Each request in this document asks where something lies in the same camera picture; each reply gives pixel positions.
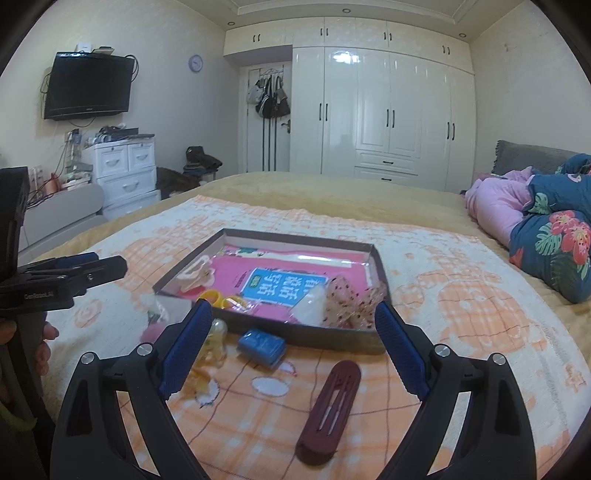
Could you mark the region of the person's left hand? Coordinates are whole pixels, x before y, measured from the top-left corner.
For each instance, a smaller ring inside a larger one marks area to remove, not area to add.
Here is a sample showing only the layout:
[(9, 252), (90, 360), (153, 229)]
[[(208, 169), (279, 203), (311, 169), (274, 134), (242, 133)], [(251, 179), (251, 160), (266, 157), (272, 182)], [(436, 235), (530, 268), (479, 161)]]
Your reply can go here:
[[(14, 336), (17, 330), (17, 325), (12, 320), (1, 320), (0, 322), (0, 344), (7, 344)], [(35, 369), (38, 375), (44, 376), (49, 371), (49, 359), (51, 357), (51, 350), (47, 344), (48, 341), (55, 340), (59, 336), (59, 331), (49, 322), (45, 322), (43, 326), (42, 342), (35, 351)]]

